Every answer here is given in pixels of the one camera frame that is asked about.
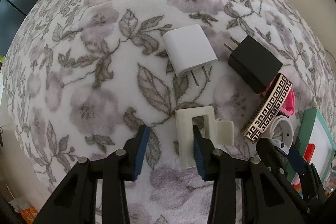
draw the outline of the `fleece blanket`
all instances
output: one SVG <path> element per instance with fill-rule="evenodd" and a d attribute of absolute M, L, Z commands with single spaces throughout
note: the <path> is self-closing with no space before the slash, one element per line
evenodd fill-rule
<path fill-rule="evenodd" d="M 162 40 L 192 24 L 201 25 L 218 57 L 207 68 L 211 82 L 195 72 L 199 86 L 175 76 Z M 174 111 L 212 105 L 216 118 L 235 125 L 235 145 L 221 148 L 239 159 L 256 155 L 240 129 L 261 98 L 229 67 L 224 46 L 246 35 L 279 58 L 293 82 L 295 138 L 303 111 L 319 108 L 336 140 L 329 60 L 286 0 L 39 0 L 7 53 L 4 91 L 17 140 L 41 182 L 52 193 L 78 157 L 106 157 L 144 123 L 151 133 L 142 173 L 126 184 L 131 222 L 206 223 L 212 183 L 195 168 L 181 169 Z M 236 189 L 239 223 L 239 181 Z M 101 187 L 96 214 L 101 223 Z"/>

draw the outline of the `black power adapter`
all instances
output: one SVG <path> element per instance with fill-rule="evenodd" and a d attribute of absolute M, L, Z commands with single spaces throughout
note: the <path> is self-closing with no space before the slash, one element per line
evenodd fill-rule
<path fill-rule="evenodd" d="M 232 52 L 227 63 L 256 94 L 265 91 L 282 67 L 282 62 L 249 35 L 241 43 L 233 38 L 231 40 L 238 47 L 233 50 L 225 44 Z"/>

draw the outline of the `white 3d printed part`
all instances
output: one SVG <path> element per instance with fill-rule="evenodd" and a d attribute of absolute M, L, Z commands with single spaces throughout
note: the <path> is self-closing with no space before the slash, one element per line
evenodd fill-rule
<path fill-rule="evenodd" d="M 211 106 L 178 109 L 175 111 L 178 150 L 182 168 L 196 166 L 194 160 L 193 117 L 203 116 L 205 137 L 213 145 L 234 144 L 234 124 L 232 121 L 215 120 L 215 112 Z"/>

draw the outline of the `greek key pattern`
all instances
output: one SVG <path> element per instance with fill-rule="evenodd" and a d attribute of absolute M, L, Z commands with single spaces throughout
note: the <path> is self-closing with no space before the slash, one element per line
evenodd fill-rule
<path fill-rule="evenodd" d="M 285 102 L 292 83 L 281 73 L 274 79 L 269 96 L 265 96 L 252 118 L 243 126 L 241 132 L 251 142 L 255 143 L 271 124 Z"/>

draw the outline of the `metal prong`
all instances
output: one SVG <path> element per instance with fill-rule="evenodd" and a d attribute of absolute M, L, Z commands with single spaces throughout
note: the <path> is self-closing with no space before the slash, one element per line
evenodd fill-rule
<path fill-rule="evenodd" d="M 210 77 L 209 77 L 209 75 L 207 74 L 207 71 L 205 70 L 205 67 L 204 67 L 204 66 L 202 67 L 202 70 L 203 70 L 203 73 L 204 73 L 204 75 L 205 75 L 205 78 L 206 78 L 207 82 L 210 82 Z"/>
<path fill-rule="evenodd" d="M 230 37 L 230 39 L 239 46 L 239 42 L 237 40 L 235 40 L 233 37 Z"/>
<path fill-rule="evenodd" d="M 199 86 L 199 83 L 197 82 L 197 80 L 196 80 L 196 77 L 195 77 L 195 75 L 194 75 L 194 72 L 193 71 L 191 71 L 191 75 L 193 76 L 193 78 L 194 78 L 194 81 L 195 81 L 195 84 L 196 84 L 196 86 Z"/>
<path fill-rule="evenodd" d="M 233 48 L 231 48 L 228 44 L 225 44 L 225 43 L 224 43 L 224 46 L 227 47 L 227 49 L 228 49 L 229 51 L 233 52 Z"/>

